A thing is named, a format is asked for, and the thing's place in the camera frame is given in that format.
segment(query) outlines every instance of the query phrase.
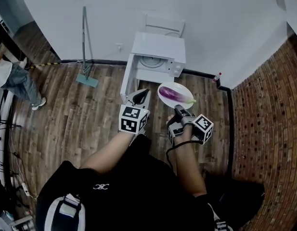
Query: eggplant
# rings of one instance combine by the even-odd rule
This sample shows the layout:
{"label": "eggplant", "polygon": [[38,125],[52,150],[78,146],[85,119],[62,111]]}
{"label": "eggplant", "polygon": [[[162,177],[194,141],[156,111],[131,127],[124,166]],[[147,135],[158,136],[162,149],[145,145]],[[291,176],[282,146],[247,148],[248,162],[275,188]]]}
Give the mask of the eggplant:
{"label": "eggplant", "polygon": [[196,100],[193,98],[187,97],[183,94],[176,92],[168,87],[160,87],[159,93],[161,96],[168,98],[173,101],[181,102],[181,103],[195,103]]}

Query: jeans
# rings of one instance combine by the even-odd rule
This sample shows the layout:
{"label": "jeans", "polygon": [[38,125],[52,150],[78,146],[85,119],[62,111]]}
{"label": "jeans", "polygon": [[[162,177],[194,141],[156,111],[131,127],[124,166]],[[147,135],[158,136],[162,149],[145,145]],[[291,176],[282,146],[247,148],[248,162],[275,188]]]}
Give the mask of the jeans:
{"label": "jeans", "polygon": [[1,87],[11,91],[18,98],[28,100],[33,106],[41,104],[41,95],[29,73],[17,64],[13,64],[12,71]]}

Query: white shoe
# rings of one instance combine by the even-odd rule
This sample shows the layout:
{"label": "white shoe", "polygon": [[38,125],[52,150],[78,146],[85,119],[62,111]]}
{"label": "white shoe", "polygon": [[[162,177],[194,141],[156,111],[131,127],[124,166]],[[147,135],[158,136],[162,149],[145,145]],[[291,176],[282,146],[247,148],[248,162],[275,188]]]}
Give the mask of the white shoe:
{"label": "white shoe", "polygon": [[41,99],[41,104],[37,105],[37,106],[33,106],[32,105],[32,110],[38,110],[39,107],[42,107],[45,103],[46,103],[47,99],[46,98],[42,98]]}
{"label": "white shoe", "polygon": [[25,68],[26,64],[27,64],[27,57],[24,58],[24,60],[19,63],[19,66],[22,68]]}

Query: brick wall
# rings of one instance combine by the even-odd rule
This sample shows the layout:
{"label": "brick wall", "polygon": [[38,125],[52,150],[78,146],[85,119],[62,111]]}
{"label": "brick wall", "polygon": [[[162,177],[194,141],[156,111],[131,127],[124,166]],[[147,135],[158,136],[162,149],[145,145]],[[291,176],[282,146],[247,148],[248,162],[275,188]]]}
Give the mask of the brick wall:
{"label": "brick wall", "polygon": [[263,183],[244,230],[291,230],[297,221],[297,36],[232,92],[233,177]]}

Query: white plate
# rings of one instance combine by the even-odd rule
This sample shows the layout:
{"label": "white plate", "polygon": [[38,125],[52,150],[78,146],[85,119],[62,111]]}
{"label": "white plate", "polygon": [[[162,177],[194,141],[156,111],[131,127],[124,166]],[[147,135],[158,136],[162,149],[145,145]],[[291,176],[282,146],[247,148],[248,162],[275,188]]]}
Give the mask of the white plate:
{"label": "white plate", "polygon": [[172,90],[174,90],[174,91],[176,91],[176,92],[178,92],[180,94],[183,94],[183,95],[185,95],[187,97],[193,98],[192,93],[185,86],[183,86],[181,84],[178,84],[178,83],[175,83],[175,82],[165,82],[165,83],[162,83],[158,87],[158,96],[159,96],[159,98],[161,99],[162,102],[164,102],[167,106],[169,106],[171,108],[174,108],[177,104],[180,104],[185,109],[190,109],[192,107],[193,103],[181,103],[181,102],[178,102],[178,101],[173,101],[171,99],[168,99],[168,98],[160,95],[159,89],[161,87],[171,88]]}

